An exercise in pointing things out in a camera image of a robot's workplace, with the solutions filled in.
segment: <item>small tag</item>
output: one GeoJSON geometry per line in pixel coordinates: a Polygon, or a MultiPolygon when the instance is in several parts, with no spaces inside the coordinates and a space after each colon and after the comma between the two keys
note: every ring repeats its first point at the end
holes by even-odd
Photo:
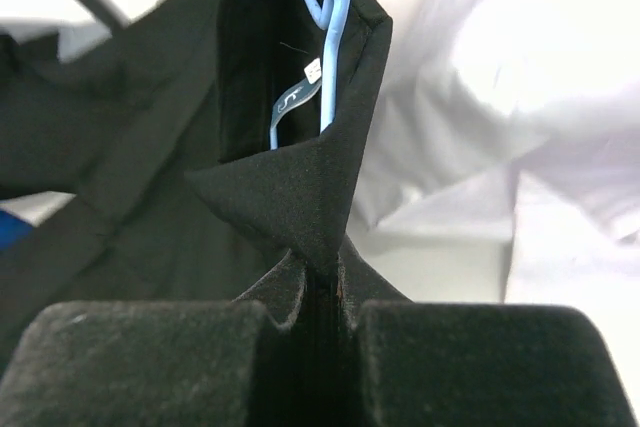
{"type": "Polygon", "coordinates": [[[304,68],[304,73],[310,84],[315,84],[322,77],[320,59],[316,59],[304,68]]]}

